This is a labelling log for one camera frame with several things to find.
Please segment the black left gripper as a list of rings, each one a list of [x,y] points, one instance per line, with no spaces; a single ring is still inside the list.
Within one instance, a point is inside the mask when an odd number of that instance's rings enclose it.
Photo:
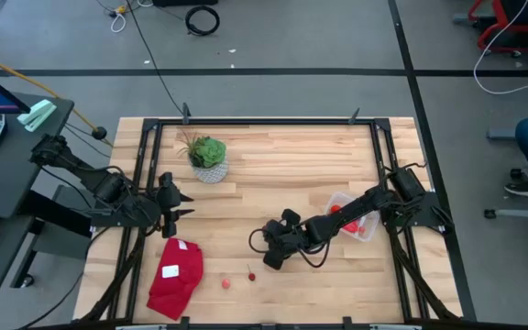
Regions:
[[[172,214],[171,209],[179,206],[181,203],[193,202],[193,198],[180,192],[179,188],[172,181],[171,172],[164,172],[159,176],[159,187],[154,193],[154,198],[159,205],[164,220],[161,226],[162,237],[173,237],[177,233],[176,220],[179,220],[184,215],[193,213],[194,209],[178,209],[175,211],[175,216]]]

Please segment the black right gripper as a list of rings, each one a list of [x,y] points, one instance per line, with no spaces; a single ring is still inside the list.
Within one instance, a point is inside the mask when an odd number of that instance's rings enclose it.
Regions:
[[[295,253],[304,252],[311,246],[301,217],[291,209],[284,209],[281,220],[269,220],[262,228],[264,241],[268,250],[264,253],[263,262],[274,270],[280,270],[285,259]]]

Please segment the succulent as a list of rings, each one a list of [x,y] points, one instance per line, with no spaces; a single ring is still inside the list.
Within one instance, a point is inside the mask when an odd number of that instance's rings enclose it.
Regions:
[[[184,147],[179,154],[185,154],[196,178],[203,183],[221,182],[228,173],[226,144],[209,136],[199,136],[188,130],[181,132],[180,142]]]

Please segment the clear plastic tupperware container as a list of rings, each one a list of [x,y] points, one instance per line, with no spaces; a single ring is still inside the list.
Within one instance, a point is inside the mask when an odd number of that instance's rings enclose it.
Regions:
[[[353,197],[343,192],[334,192],[329,198],[329,201],[327,202],[324,211],[328,214],[329,208],[332,205],[337,204],[343,207],[353,201]],[[380,213],[378,211],[373,211],[366,215],[363,215],[362,217],[357,218],[355,221],[358,222],[357,233],[349,233],[347,231],[344,231],[343,227],[340,229],[340,232],[360,242],[369,242],[372,239],[374,232],[380,222]]]

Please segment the folded red cloth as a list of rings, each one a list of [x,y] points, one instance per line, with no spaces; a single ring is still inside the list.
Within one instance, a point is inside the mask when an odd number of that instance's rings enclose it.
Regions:
[[[181,318],[204,275],[204,256],[189,241],[169,238],[148,293],[147,307],[172,320]]]

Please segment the mint green stapler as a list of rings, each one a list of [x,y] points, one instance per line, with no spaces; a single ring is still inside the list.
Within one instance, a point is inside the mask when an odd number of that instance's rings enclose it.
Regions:
[[[36,131],[55,112],[57,106],[49,100],[32,105],[28,114],[19,115],[17,121],[28,132]]]

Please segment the black desk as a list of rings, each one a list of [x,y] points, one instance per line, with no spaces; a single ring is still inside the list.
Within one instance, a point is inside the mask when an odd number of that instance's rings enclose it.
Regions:
[[[50,101],[56,110],[33,132],[26,131],[16,115],[5,117],[6,132],[0,140],[0,218],[17,211],[39,174],[39,166],[29,161],[31,150],[45,134],[58,135],[74,107],[71,100]]]

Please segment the black box on floor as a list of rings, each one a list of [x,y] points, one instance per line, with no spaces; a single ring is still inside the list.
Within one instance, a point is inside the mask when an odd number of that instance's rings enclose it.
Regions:
[[[213,6],[219,3],[219,0],[152,0],[154,6]]]

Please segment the red and black chair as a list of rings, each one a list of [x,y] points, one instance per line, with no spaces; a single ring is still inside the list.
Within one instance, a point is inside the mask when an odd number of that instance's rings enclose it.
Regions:
[[[491,16],[476,12],[487,0],[475,0],[466,14],[455,14],[452,22],[477,29],[477,46],[485,56],[509,53],[520,57],[528,50],[528,0],[490,0]]]

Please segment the black metal table frame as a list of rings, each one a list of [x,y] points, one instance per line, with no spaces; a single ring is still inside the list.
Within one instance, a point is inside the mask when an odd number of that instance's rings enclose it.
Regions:
[[[226,144],[222,181],[196,178],[179,154],[183,130]],[[179,238],[203,251],[203,279],[184,312],[191,329],[321,330],[342,328],[344,317],[363,329],[419,311],[411,278],[397,277],[383,227],[367,243],[336,237],[318,269],[294,256],[278,271],[263,263],[261,233],[253,232],[286,208],[308,218],[335,192],[361,195],[378,182],[380,164],[417,163],[416,175],[426,181],[410,117],[168,117],[161,134],[147,117],[123,117],[110,161],[141,186],[171,172],[193,198],[186,208],[194,212],[177,224]]]

